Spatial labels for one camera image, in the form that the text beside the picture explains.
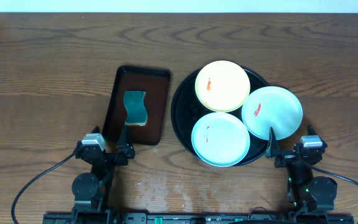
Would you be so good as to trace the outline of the green yellow sponge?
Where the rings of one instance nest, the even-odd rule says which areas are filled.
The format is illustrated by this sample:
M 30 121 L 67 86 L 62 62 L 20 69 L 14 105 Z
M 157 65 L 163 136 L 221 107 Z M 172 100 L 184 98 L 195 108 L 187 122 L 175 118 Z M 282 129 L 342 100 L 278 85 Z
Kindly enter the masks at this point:
M 124 93 L 124 107 L 127 111 L 126 125 L 145 126 L 148 113 L 144 105 L 145 92 L 129 90 Z

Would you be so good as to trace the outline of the yellow plate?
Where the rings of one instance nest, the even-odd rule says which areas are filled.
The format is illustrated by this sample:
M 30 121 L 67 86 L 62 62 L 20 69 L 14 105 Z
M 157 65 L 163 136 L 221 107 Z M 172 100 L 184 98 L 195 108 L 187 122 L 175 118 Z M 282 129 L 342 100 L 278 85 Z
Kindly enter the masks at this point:
M 240 108 L 250 94 L 250 79 L 238 64 L 218 60 L 205 65 L 197 74 L 195 93 L 207 109 L 231 112 Z

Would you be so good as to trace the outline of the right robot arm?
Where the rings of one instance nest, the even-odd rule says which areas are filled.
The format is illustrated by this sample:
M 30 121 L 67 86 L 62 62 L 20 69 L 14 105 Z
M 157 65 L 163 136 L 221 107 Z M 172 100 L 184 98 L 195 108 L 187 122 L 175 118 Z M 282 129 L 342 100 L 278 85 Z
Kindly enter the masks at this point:
M 273 128 L 269 129 L 269 139 L 265 156 L 274 158 L 276 168 L 288 171 L 288 201 L 295 209 L 288 212 L 288 219 L 298 223 L 310 217 L 310 223 L 328 223 L 328 212 L 334 210 L 337 183 L 329 177 L 313 175 L 312 166 L 323 158 L 327 144 L 309 125 L 308 134 L 301 137 L 293 149 L 279 149 Z

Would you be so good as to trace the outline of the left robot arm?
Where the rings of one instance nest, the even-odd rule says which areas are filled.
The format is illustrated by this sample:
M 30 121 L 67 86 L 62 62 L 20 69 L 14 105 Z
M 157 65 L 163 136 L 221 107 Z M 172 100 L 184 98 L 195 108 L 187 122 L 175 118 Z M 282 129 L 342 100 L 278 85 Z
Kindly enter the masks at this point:
M 128 165 L 129 160 L 135 157 L 128 127 L 124 126 L 119 136 L 119 152 L 107 153 L 105 147 L 106 141 L 98 127 L 77 142 L 73 154 L 89 163 L 91 171 L 78 175 L 72 183 L 75 201 L 69 223 L 122 223 L 122 215 L 108 205 L 108 198 L 115 168 Z

